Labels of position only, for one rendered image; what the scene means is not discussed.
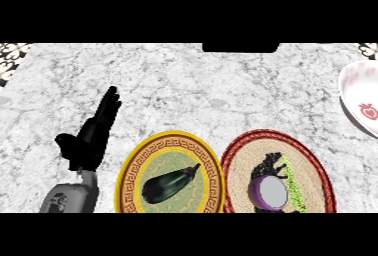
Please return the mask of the white bowl with strawberry print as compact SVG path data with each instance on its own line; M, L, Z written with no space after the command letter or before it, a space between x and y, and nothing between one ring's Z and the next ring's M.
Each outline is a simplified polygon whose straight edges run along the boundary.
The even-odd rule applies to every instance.
M378 137L378 60L354 61L342 68L337 91L348 113Z

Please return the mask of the purple rimmed can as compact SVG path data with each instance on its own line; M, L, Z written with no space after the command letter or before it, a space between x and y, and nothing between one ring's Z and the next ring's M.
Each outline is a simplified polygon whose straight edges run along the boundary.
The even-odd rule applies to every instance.
M281 163L274 166L280 158L280 152L267 153L262 161L250 171L246 192L255 213L283 213L289 192L283 183L287 175L280 173L281 169L286 168L286 164Z

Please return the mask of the black appliance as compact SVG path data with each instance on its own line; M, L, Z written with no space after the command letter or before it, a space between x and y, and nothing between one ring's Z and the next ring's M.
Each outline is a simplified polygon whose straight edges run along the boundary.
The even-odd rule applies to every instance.
M272 53L277 47L277 43L203 43L202 51L216 53Z

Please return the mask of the dark green squash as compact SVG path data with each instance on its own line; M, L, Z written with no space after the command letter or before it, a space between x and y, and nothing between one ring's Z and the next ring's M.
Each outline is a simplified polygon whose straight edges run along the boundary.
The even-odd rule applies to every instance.
M157 204L169 199L194 179L200 164L196 163L179 170L150 178L141 187L141 197L148 204Z

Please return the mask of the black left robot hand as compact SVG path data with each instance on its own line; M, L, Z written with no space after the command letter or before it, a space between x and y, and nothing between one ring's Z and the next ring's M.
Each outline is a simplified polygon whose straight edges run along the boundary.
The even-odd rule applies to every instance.
M60 133L54 142L60 148L60 155L69 161L70 171L94 171L101 163L109 131L120 107L116 87L110 86L94 113L81 126L76 135Z

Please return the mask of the red rimmed woven placemat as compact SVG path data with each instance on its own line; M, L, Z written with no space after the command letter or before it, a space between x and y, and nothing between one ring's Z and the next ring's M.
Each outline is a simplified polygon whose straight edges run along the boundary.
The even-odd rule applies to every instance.
M278 152L272 167L284 165L278 174L287 190L283 212L335 213L336 202L332 185L320 165L305 146L286 134L259 129L243 133L228 144L221 157L225 183L225 213L253 213L247 185L253 167L268 153Z

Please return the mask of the yellow rimmed round placemat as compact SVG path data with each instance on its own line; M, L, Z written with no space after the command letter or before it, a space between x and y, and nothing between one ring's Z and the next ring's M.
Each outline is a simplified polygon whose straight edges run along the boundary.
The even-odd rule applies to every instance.
M200 164L194 178L163 202L141 197L146 181ZM123 213L218 213L224 205L224 175L218 158L203 140L182 131L151 135L135 146L114 183L114 211Z

